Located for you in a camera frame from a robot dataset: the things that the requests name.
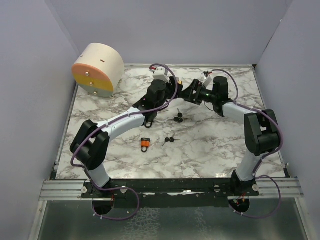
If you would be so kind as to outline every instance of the orange padlock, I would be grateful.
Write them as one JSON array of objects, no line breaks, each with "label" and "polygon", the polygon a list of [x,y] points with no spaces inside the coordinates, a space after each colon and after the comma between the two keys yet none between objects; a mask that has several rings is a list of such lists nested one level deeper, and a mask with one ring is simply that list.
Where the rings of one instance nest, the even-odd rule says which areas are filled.
[{"label": "orange padlock", "polygon": [[141,138],[141,152],[146,153],[150,146],[150,138]]}]

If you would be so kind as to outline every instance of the white marble tabletop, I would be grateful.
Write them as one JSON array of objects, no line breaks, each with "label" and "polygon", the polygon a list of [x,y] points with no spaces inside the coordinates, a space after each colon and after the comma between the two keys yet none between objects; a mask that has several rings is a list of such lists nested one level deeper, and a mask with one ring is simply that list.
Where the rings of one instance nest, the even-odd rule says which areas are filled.
[{"label": "white marble tabletop", "polygon": [[[210,69],[172,68],[185,88]],[[253,70],[249,67],[223,69],[229,71],[238,84],[238,102],[262,109]],[[215,72],[212,76],[224,76],[224,73]],[[114,98],[99,98],[78,88],[56,179],[86,178],[82,169],[70,165],[70,144],[82,123],[88,119],[93,122],[108,120],[125,112],[146,94],[152,80],[152,73],[147,68],[130,67],[125,70]],[[228,82],[229,97],[233,99],[235,87],[229,78]],[[183,113],[182,123],[173,121],[178,114],[177,108]],[[162,146],[166,137],[174,137],[176,141]],[[150,138],[147,153],[141,152],[141,138]],[[227,178],[241,163],[245,151],[243,125],[217,115],[204,104],[198,106],[177,99],[158,113],[152,128],[135,128],[113,140],[103,165],[114,179]],[[262,174],[285,176],[278,154],[263,161],[257,175]]]}]

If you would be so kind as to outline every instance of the beige cylinder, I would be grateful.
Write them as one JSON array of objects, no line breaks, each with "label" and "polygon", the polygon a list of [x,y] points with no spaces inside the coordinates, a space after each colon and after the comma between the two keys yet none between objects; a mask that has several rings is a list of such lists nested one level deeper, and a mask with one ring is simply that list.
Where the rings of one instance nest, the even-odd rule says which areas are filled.
[{"label": "beige cylinder", "polygon": [[112,47],[91,43],[71,70],[75,81],[83,89],[99,97],[110,97],[125,72],[125,64]]}]

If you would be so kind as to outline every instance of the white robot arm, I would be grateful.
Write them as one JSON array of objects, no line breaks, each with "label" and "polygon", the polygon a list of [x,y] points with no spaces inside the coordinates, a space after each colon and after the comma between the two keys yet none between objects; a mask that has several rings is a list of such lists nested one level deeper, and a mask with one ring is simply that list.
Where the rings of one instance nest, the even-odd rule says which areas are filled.
[{"label": "white robot arm", "polygon": [[[245,192],[246,188],[252,187],[254,174],[259,168],[262,155],[274,151],[280,144],[277,128],[261,114],[236,105],[229,98],[228,82],[225,77],[215,77],[212,90],[207,89],[208,85],[197,79],[183,90],[181,82],[176,85],[164,68],[154,69],[153,72],[154,80],[146,95],[133,107],[109,120],[98,123],[87,120],[72,142],[71,152],[77,151],[76,158],[85,166],[86,172],[96,185],[103,187],[110,181],[102,164],[106,158],[109,142],[133,128],[145,126],[147,123],[152,124],[158,112],[163,109],[161,106],[177,93],[176,98],[182,98],[193,104],[200,105],[203,101],[211,103],[218,115],[244,124],[247,151],[240,166],[232,173],[230,187],[237,192]],[[263,112],[277,122],[272,110],[267,109]],[[95,138],[95,141],[89,140],[84,143],[94,131],[96,132],[91,138]]]}]

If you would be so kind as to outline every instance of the screw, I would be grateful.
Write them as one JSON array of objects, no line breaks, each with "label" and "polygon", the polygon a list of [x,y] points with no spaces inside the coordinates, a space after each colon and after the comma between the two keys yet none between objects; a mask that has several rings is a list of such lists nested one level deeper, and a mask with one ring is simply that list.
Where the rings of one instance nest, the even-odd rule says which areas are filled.
[{"label": "screw", "polygon": [[123,188],[120,189],[120,192],[125,194],[127,192],[126,186],[122,186]]},{"label": "screw", "polygon": [[[220,188],[219,185],[214,185],[213,187],[214,187],[214,188]],[[214,191],[215,191],[216,193],[219,193],[219,192],[220,192],[220,189],[215,189]]]},{"label": "screw", "polygon": [[86,194],[87,192],[88,192],[88,189],[85,186],[83,186],[81,188],[81,193]]},{"label": "screw", "polygon": [[259,191],[259,186],[257,184],[253,184],[252,185],[252,189],[253,189],[253,191],[258,192]]}]

